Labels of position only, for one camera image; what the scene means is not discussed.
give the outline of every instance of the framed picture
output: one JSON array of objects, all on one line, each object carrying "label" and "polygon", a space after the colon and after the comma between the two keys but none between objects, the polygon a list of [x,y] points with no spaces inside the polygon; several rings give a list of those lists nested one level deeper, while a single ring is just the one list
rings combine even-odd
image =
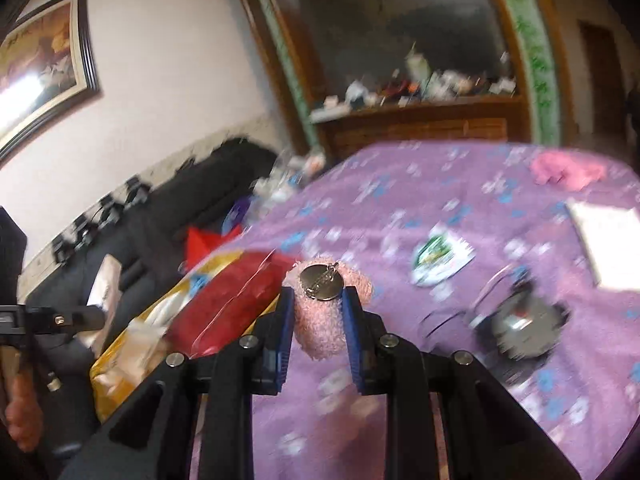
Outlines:
[{"label": "framed picture", "polygon": [[51,0],[18,20],[0,46],[0,160],[97,92],[86,0]]}]

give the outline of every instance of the doorway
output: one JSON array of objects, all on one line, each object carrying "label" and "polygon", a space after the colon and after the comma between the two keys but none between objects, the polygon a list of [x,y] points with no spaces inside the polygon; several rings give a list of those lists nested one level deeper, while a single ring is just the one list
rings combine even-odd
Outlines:
[{"label": "doorway", "polygon": [[593,137],[596,142],[626,146],[625,85],[613,33],[580,22],[580,33],[591,73]]}]

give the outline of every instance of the white and green package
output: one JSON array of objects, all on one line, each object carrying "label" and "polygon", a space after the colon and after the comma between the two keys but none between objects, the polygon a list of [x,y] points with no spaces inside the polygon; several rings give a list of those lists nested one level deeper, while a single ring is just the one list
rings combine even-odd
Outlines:
[{"label": "white and green package", "polygon": [[414,251],[411,282],[418,286],[432,286],[446,280],[474,259],[476,254],[465,240],[436,224],[429,232],[429,240]]}]

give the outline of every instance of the red plastic bag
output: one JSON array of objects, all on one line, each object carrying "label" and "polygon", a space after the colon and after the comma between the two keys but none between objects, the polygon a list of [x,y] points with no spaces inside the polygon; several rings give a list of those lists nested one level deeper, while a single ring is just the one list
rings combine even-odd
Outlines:
[{"label": "red plastic bag", "polygon": [[242,254],[184,307],[165,337],[190,358],[215,354],[270,305],[293,264],[282,254]]},{"label": "red plastic bag", "polygon": [[197,264],[199,264],[204,258],[209,256],[214,249],[220,247],[242,233],[242,226],[237,225],[226,235],[220,235],[218,233],[209,233],[198,229],[193,226],[189,226],[187,230],[187,242],[185,244],[185,264],[187,269],[191,270]]}]

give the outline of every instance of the wooden drawer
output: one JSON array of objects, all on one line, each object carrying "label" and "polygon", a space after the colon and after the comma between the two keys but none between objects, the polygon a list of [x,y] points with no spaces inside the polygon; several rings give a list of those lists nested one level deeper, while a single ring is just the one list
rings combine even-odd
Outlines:
[{"label": "wooden drawer", "polygon": [[428,123],[392,124],[371,126],[328,136],[338,158],[347,158],[365,146],[376,142],[399,140],[457,140],[487,139],[507,140],[505,119],[469,119],[452,121],[430,121]]}]

